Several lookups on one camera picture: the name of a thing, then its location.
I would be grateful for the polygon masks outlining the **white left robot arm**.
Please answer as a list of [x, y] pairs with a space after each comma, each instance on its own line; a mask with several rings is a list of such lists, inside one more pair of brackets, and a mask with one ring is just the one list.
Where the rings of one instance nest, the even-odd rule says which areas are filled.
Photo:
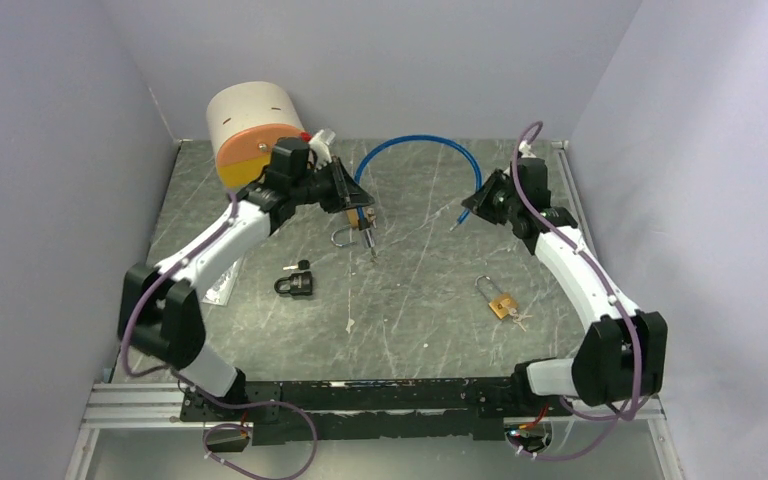
[[206, 291], [248, 250], [267, 240], [301, 205], [317, 204], [329, 213], [374, 204], [320, 141], [285, 137], [256, 178], [228, 195], [226, 210], [187, 246], [166, 259], [137, 263], [125, 274], [118, 336], [119, 368], [131, 378], [136, 349], [157, 360], [158, 370], [181, 376], [207, 394], [218, 418], [232, 420], [244, 411], [246, 376], [207, 341], [201, 312]]

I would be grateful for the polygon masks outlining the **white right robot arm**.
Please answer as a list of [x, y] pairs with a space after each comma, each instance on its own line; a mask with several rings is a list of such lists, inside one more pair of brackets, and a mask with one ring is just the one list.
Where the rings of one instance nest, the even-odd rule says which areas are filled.
[[563, 397], [588, 406], [622, 402], [631, 413], [661, 390], [666, 320], [621, 291], [587, 246], [576, 218], [553, 205], [544, 160], [522, 157], [495, 170], [461, 204], [482, 220], [510, 226], [554, 276], [583, 328], [573, 357], [516, 367], [517, 382], [509, 390], [516, 411], [532, 415], [549, 397]]

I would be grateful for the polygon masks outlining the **long shackle brass padlock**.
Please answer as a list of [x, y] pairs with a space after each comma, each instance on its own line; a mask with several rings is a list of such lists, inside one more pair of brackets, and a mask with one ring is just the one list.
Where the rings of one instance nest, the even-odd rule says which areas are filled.
[[478, 276], [474, 281], [474, 287], [498, 320], [512, 319], [519, 313], [518, 302], [510, 293], [500, 288], [491, 277]]

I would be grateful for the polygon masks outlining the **blue cable lock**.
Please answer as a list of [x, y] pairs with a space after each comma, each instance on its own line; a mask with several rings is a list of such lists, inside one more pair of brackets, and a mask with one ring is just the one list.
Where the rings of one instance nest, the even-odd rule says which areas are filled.
[[359, 244], [349, 253], [365, 262], [390, 257], [481, 258], [498, 247], [493, 228], [471, 216], [457, 228], [461, 201], [475, 191], [472, 154], [454, 141], [428, 135], [374, 148], [361, 158], [359, 184], [375, 197], [373, 228], [376, 256]]

